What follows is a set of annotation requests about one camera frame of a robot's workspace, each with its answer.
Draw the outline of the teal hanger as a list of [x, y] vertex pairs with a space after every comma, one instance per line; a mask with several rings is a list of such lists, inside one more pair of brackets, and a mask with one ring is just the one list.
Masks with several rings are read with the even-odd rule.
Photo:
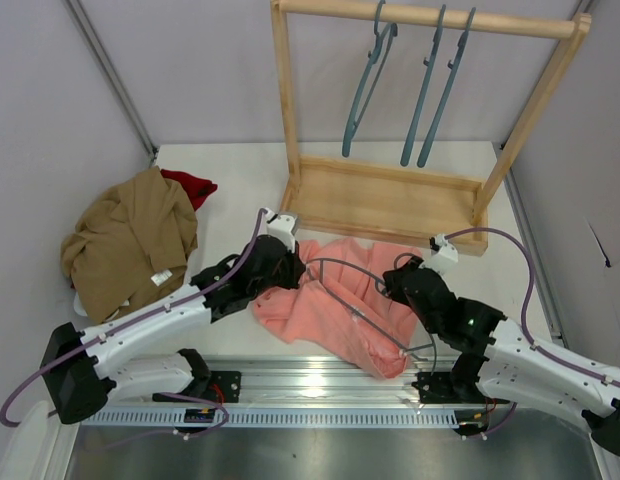
[[459, 37], [458, 43], [457, 43], [457, 51], [455, 54], [455, 57], [451, 60], [448, 61], [448, 68], [450, 70], [448, 79], [446, 81], [446, 85], [444, 87], [442, 96], [439, 100], [438, 106], [437, 106], [437, 110], [435, 111], [432, 123], [429, 127], [429, 130], [426, 134], [425, 140], [423, 142], [421, 151], [419, 153], [419, 157], [417, 160], [417, 166], [419, 168], [424, 168], [427, 164], [432, 146], [434, 144], [435, 141], [435, 137], [436, 137], [436, 133], [438, 131], [439, 128], [439, 124], [441, 122], [441, 119], [443, 117], [443, 113], [445, 111], [446, 105], [448, 103], [448, 100], [450, 98], [451, 92], [452, 92], [452, 88], [458, 73], [458, 70], [460, 68], [460, 63], [462, 61], [465, 49], [466, 49], [466, 45], [467, 45], [467, 41], [468, 41], [468, 37], [469, 37], [469, 32], [474, 20], [476, 14], [476, 8], [473, 7], [470, 10], [470, 13], [468, 15], [468, 19], [466, 21], [466, 25], [465, 25], [465, 29], [463, 31], [463, 33], [461, 34], [461, 36]]
[[443, 30], [444, 30], [443, 22], [444, 22], [444, 16], [446, 13], [446, 9], [447, 9], [447, 6], [443, 4], [439, 10], [438, 21], [437, 21], [435, 33], [433, 36], [432, 48], [431, 48], [429, 56], [425, 57], [423, 60], [423, 64], [426, 66], [426, 71], [425, 71], [425, 74], [422, 80], [417, 102], [416, 102], [416, 105], [413, 111], [413, 115], [411, 118], [411, 122], [409, 125], [409, 129], [408, 129], [406, 139], [404, 142], [404, 146], [403, 146], [403, 150], [401, 153], [400, 165], [402, 167], [407, 167], [409, 165], [410, 159], [412, 156], [412, 151], [414, 148], [419, 120], [420, 120], [423, 107], [424, 107], [424, 103], [427, 97], [427, 91], [428, 91], [429, 84], [431, 81], [431, 77], [432, 77], [432, 73], [434, 69], [434, 63], [437, 58], [437, 54], [438, 54], [438, 50], [439, 50], [439, 46], [441, 42], [441, 37], [443, 34]]
[[386, 2], [381, 0], [376, 6], [373, 25], [374, 45], [368, 51], [367, 62], [355, 91], [344, 128], [341, 147], [341, 155], [344, 158], [350, 156], [354, 137], [384, 70], [394, 39], [398, 36], [398, 25], [396, 23], [387, 22], [383, 27], [380, 26], [381, 13], [385, 5]]
[[348, 303], [341, 296], [339, 296], [333, 289], [331, 289], [324, 280], [325, 268], [324, 265], [326, 263], [340, 265], [354, 271], [357, 271], [359, 274], [368, 277], [369, 283], [374, 286], [374, 290], [376, 294], [386, 300], [390, 300], [386, 290], [385, 283], [382, 278], [378, 277], [374, 273], [364, 269], [363, 267], [348, 262], [342, 259], [336, 258], [328, 258], [328, 257], [317, 257], [311, 259], [307, 262], [306, 266], [306, 274], [313, 281], [318, 281], [324, 288], [327, 294], [329, 294], [335, 301], [339, 302], [345, 309], [349, 310], [353, 315], [358, 316], [362, 320], [364, 320], [371, 328], [373, 328], [378, 334], [385, 337], [389, 342], [391, 342], [398, 350], [398, 353], [406, 358], [410, 358], [411, 361], [416, 364], [417, 362], [425, 362], [426, 358], [419, 357], [416, 352], [423, 349], [431, 348], [433, 350], [433, 359], [431, 362], [431, 370], [430, 372], [435, 372], [438, 362], [438, 351], [436, 342], [432, 334], [428, 333], [429, 342], [426, 344], [418, 345], [416, 347], [408, 347], [397, 340], [393, 335], [384, 330], [381, 326], [375, 323], [371, 318], [369, 318], [365, 311], [358, 309], [358, 306], [363, 306], [363, 300], [356, 300], [355, 304]]

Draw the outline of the pink skirt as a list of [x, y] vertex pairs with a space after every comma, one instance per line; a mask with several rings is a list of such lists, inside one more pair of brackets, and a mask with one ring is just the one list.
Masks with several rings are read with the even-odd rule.
[[324, 245], [305, 240], [299, 254], [307, 272], [300, 287], [266, 291], [253, 302], [253, 314], [286, 343], [315, 343], [377, 379], [395, 378], [408, 366], [403, 351], [418, 317], [379, 293], [375, 279], [395, 263], [405, 264], [398, 257], [408, 253], [422, 255], [416, 247], [386, 242], [364, 246], [352, 237]]

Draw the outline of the tan garment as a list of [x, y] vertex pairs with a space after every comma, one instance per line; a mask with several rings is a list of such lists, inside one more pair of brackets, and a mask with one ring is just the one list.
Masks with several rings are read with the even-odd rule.
[[181, 184], [156, 167], [104, 191], [60, 248], [87, 317], [124, 316], [184, 284], [198, 221]]

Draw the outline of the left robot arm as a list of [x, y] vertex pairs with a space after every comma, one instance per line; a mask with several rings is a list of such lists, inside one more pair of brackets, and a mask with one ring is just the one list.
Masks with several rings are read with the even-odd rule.
[[225, 257], [137, 312], [84, 330], [71, 323], [57, 327], [41, 367], [60, 421], [79, 423], [112, 401], [134, 397], [202, 398], [211, 373], [196, 350], [150, 357], [149, 348], [241, 312], [271, 288], [296, 289], [304, 271], [296, 240], [259, 235], [242, 253]]

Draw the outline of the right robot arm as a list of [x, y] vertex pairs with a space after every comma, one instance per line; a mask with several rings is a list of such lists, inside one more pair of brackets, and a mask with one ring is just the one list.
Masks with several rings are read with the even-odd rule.
[[528, 339], [521, 324], [456, 296], [420, 262], [386, 271], [383, 279], [391, 300], [410, 307], [428, 333], [458, 352], [450, 377], [459, 397], [534, 408], [585, 430], [620, 457], [620, 367]]

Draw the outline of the wooden hanger rack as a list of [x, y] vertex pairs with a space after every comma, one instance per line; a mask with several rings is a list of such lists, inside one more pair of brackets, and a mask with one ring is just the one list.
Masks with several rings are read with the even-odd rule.
[[[384, 1], [273, 1], [270, 13], [289, 173], [282, 209], [298, 214], [311, 230], [416, 246], [427, 246], [438, 233], [469, 228], [469, 239], [458, 241], [458, 249], [483, 255], [488, 247], [482, 231], [488, 225], [488, 207], [589, 34], [590, 14], [553, 20]], [[449, 64], [452, 75], [458, 72], [472, 32], [551, 39], [556, 48], [490, 175], [478, 180], [406, 163], [389, 167], [303, 153], [297, 135], [290, 14], [370, 20], [381, 48], [394, 40], [400, 24], [434, 28], [435, 43], [444, 30], [458, 30], [457, 52]]]

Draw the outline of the red garment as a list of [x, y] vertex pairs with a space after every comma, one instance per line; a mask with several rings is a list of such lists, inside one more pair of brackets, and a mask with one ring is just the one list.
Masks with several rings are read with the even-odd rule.
[[218, 185], [209, 179], [193, 176], [183, 171], [160, 170], [165, 179], [178, 182], [186, 192], [190, 203], [197, 211], [206, 200], [218, 190]]

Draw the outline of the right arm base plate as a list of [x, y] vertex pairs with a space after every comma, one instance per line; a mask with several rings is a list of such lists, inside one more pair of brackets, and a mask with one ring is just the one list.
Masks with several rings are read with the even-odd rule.
[[411, 387], [416, 390], [424, 404], [464, 404], [468, 398], [461, 396], [453, 387], [449, 372], [419, 372]]

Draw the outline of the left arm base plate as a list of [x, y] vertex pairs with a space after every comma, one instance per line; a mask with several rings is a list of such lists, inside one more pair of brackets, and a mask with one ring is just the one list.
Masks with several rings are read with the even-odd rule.
[[242, 374], [239, 371], [212, 371], [206, 389], [199, 386], [187, 387], [181, 395], [194, 396], [216, 403], [238, 403], [241, 392]]

